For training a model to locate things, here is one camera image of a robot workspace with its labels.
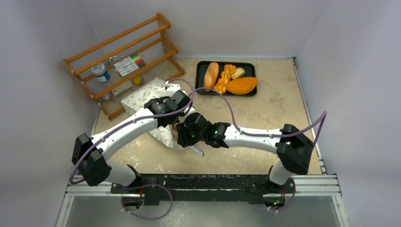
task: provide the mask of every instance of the wooden shelf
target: wooden shelf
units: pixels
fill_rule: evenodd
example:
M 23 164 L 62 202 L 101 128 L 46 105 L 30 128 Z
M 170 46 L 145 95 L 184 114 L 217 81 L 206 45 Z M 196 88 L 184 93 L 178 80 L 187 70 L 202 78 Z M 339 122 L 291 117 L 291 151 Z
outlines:
M 117 49 L 115 49 L 114 51 L 111 51 L 110 53 L 108 53 L 108 54 L 106 54 L 106 55 L 104 55 L 104 56 L 102 56 L 102 57 L 100 57 L 100 58 L 98 58 L 98 59 L 86 64 L 86 65 L 84 65 L 83 67 L 81 67 L 81 68 L 79 68 L 77 70 L 74 69 L 71 66 L 71 63 L 73 61 L 76 61 L 76 60 L 88 55 L 89 53 L 91 53 L 91 52 L 93 52 L 95 50 L 98 50 L 99 48 L 101 48 L 101 47 L 103 47 L 103 46 L 105 46 L 105 45 L 107 45 L 107 44 L 109 44 L 111 42 L 114 42 L 114 41 L 120 39 L 121 37 L 123 37 L 123 36 L 125 36 L 125 35 L 127 35 L 129 33 L 132 33 L 134 31 L 138 30 L 139 28 L 144 27 L 144 26 L 146 26 L 146 25 L 148 25 L 148 24 L 150 24 L 150 23 L 152 23 L 152 22 L 154 22 L 156 20 L 159 22 L 159 27 L 157 29 L 155 29 L 155 30 L 153 30 L 153 31 L 151 31 L 151 32 L 149 32 L 149 33 L 147 33 L 147 34 L 145 34 L 145 35 L 143 35 L 143 36 L 141 36 L 141 37 L 139 37 L 139 38 L 137 38 L 137 39 L 135 39 L 135 40 L 133 40 L 133 41 L 121 46 L 121 47 L 119 47 L 119 48 L 117 48 Z M 177 61 L 173 57 L 174 54 L 178 53 L 178 48 L 170 41 L 170 39 L 166 35 L 166 29 L 170 28 L 170 26 L 171 26 L 170 22 L 162 14 L 157 13 L 156 16 L 154 16 L 152 18 L 149 18 L 148 20 L 145 20 L 145 21 L 143 21 L 142 23 L 140 23 L 138 25 L 135 25 L 135 26 L 133 26 L 133 27 L 131 27 L 131 28 L 119 33 L 119 34 L 116 34 L 115 36 L 110 37 L 110 38 L 100 42 L 99 44 L 97 44 L 95 46 L 92 46 L 91 48 L 89 48 L 87 50 L 84 50 L 84 51 L 82 51 L 82 52 L 80 52 L 80 53 L 78 53 L 78 54 L 76 54 L 76 55 L 74 55 L 74 56 L 72 56 L 72 57 L 70 57 L 68 59 L 64 59 L 64 63 L 67 65 L 67 67 L 70 70 L 71 74 L 73 76 L 75 76 L 80 81 L 80 83 L 82 84 L 84 89 L 88 92 L 89 96 L 93 100 L 95 100 L 97 102 L 97 104 L 102 109 L 102 111 L 105 113 L 107 118 L 109 120 L 111 120 L 114 117 L 118 116 L 119 114 L 123 113 L 124 112 L 124 108 L 121 107 L 117 111 L 109 114 L 106 111 L 106 109 L 102 106 L 102 104 L 100 102 L 100 97 L 102 95 L 106 94 L 107 92 L 112 91 L 113 89 L 115 89 L 116 87 L 120 86 L 121 84 L 123 84 L 123 83 L 133 79 L 134 77 L 138 76 L 139 74 L 151 69 L 152 67 L 154 67 L 155 65 L 159 64 L 160 62 L 162 62 L 163 60 L 166 60 L 166 59 L 178 70 L 178 73 L 172 75 L 169 79 L 179 77 L 179 76 L 181 76 L 181 75 L 183 75 L 185 73 L 184 69 L 177 63 Z M 138 43 L 140 43 L 140 42 L 142 42 L 142 41 L 144 41 L 144 40 L 146 40 L 146 39 L 148 39 L 151 36 L 154 36 L 156 34 L 160 34 L 160 37 L 158 39 L 156 39 L 156 40 L 144 45 L 143 47 L 141 47 L 141 48 L 139 48 L 139 49 L 127 54 L 124 57 L 121 57 L 116 62 L 122 61 L 123 59 L 125 59 L 128 56 L 131 56 L 134 53 L 143 52 L 144 50 L 156 45 L 159 42 L 162 42 L 162 44 L 163 44 L 163 48 L 164 48 L 164 55 L 163 56 L 155 59 L 152 62 L 147 62 L 147 64 L 145 66 L 143 66 L 143 67 L 135 70 L 134 72 L 124 76 L 118 82 L 112 84 L 108 88 L 106 88 L 106 89 L 104 89 L 104 90 L 102 90 L 102 91 L 100 91 L 100 92 L 98 92 L 96 94 L 94 94 L 89 89 L 89 87 L 87 86 L 87 82 L 92 80 L 93 78 L 95 78 L 95 76 L 93 74 L 91 74 L 91 75 L 89 75 L 89 76 L 87 76 L 85 78 L 82 78 L 81 74 L 83 72 L 89 70 L 93 66 L 95 66 L 95 65 L 97 65 L 99 63 L 102 63 L 105 60 L 108 60 L 110 57 L 112 57 L 114 55 L 117 55 L 118 53 L 121 53 L 122 51 L 125 51 L 128 48 L 130 48 L 130 47 L 132 47 L 132 46 L 134 46 L 134 45 L 136 45 L 136 44 L 138 44 Z M 106 66 L 106 68 L 108 70 L 111 69 L 112 67 L 113 67 L 112 64 L 109 64 L 109 65 Z

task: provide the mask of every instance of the black tray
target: black tray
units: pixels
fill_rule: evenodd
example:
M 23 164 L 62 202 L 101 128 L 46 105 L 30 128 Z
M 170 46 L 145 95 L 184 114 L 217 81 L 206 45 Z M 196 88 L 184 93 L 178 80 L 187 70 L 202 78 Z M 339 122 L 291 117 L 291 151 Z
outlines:
M 251 63 L 244 63 L 244 62 L 225 62 L 225 61 L 200 61 L 198 63 L 198 66 L 196 67 L 196 80 L 195 80 L 195 88 L 199 88 L 199 87 L 203 87 L 203 78 L 205 77 L 205 73 L 206 70 L 209 67 L 209 64 L 212 62 L 216 62 L 220 69 L 218 70 L 218 76 L 216 79 L 216 83 L 218 81 L 219 78 L 221 78 L 221 72 L 223 72 L 224 70 L 224 66 L 227 64 L 232 64 L 235 65 L 236 67 L 240 67 L 243 68 L 245 70 L 245 74 L 242 77 L 256 77 L 255 74 L 255 66 L 252 65 Z M 210 92 L 206 92 L 204 90 L 202 91 L 196 91 L 198 92 L 198 94 L 200 95 L 211 95 L 211 96 L 217 96 L 218 94 L 210 91 Z M 225 96 L 247 96 L 247 97 L 251 97 L 256 95 L 256 93 L 258 92 L 257 90 L 257 86 L 255 87 L 255 89 L 253 89 L 251 92 L 249 92 L 248 94 L 245 95 L 236 95 L 233 94 L 231 92 L 226 92 L 223 95 Z

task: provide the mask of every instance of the white patterned fabric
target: white patterned fabric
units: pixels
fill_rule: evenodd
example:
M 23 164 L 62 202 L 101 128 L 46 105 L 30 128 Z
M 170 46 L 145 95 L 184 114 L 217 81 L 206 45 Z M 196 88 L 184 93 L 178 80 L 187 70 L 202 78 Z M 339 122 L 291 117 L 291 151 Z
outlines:
M 155 78 L 138 90 L 132 92 L 121 100 L 125 111 L 127 111 L 129 115 L 134 115 L 150 99 L 164 96 L 165 84 L 166 82 L 164 80 Z M 149 131 L 149 133 L 171 149 L 182 149 L 182 147 L 173 140 L 171 126 L 165 128 L 159 127 L 158 129 Z

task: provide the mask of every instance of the beige tabletop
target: beige tabletop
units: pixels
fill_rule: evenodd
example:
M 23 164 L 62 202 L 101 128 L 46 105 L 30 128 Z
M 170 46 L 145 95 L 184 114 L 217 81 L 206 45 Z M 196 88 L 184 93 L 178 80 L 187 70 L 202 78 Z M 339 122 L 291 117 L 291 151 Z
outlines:
M 185 69 L 185 75 L 181 78 L 194 85 L 196 65 L 201 60 L 178 59 L 177 61 Z M 256 68 L 258 93 L 253 97 L 227 97 L 240 127 L 277 129 L 282 128 L 285 123 L 290 123 L 303 129 L 309 125 L 291 60 L 218 59 L 214 61 L 249 62 Z M 167 79 L 175 73 L 176 69 L 165 61 L 141 76 L 147 82 L 155 77 Z M 182 81 L 177 83 L 181 84 L 181 89 L 190 91 Z M 118 101 L 123 97 L 110 102 L 111 105 L 119 105 Z M 212 123 L 232 122 L 230 111 L 219 96 L 196 94 L 194 105 L 196 111 Z M 95 134 L 113 127 L 128 117 L 127 113 L 123 113 L 110 121 L 103 112 L 100 112 Z M 312 138 L 310 131 L 306 135 Z M 111 161 L 133 165 L 140 173 L 175 174 L 267 174 L 270 166 L 278 161 L 276 155 L 262 150 L 215 149 L 203 142 L 199 142 L 198 145 L 203 148 L 204 157 L 189 148 L 182 150 L 167 148 L 146 133 L 120 149 L 112 156 Z M 316 151 L 312 154 L 308 174 L 322 174 Z

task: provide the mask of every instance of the white wall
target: white wall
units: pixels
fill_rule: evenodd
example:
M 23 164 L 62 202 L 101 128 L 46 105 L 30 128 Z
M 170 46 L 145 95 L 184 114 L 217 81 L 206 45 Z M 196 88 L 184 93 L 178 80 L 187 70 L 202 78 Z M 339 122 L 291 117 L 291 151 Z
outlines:
M 77 0 L 0 7 L 0 226 L 54 226 L 96 104 L 62 59 L 98 42 Z
M 299 54 L 319 145 L 352 226 L 399 226 L 401 1 L 330 1 Z
M 298 55 L 328 2 L 81 1 L 100 40 L 105 40 L 161 12 L 171 22 L 168 35 L 179 49 L 177 56 L 229 58 Z

